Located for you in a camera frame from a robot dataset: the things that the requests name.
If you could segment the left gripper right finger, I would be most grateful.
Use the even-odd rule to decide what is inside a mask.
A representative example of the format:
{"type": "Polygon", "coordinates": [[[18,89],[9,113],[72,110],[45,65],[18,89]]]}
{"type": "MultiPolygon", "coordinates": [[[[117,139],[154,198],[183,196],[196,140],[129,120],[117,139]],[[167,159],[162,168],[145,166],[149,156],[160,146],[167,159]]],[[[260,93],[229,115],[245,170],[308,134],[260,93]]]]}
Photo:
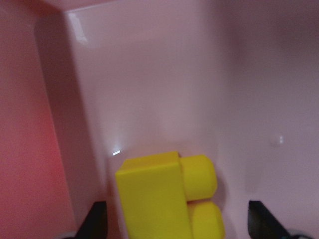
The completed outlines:
{"type": "Polygon", "coordinates": [[[290,233],[261,201],[248,204],[248,233],[252,239],[290,239],[290,233]]]}

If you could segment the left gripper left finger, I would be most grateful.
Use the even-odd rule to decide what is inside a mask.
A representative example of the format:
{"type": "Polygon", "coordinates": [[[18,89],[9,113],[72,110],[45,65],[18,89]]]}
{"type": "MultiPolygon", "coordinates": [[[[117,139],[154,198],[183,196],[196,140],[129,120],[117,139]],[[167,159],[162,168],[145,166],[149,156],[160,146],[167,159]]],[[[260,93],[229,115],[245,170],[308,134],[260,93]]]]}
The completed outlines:
{"type": "Polygon", "coordinates": [[[108,214],[106,201],[95,202],[75,239],[106,239],[108,235],[108,214]]]}

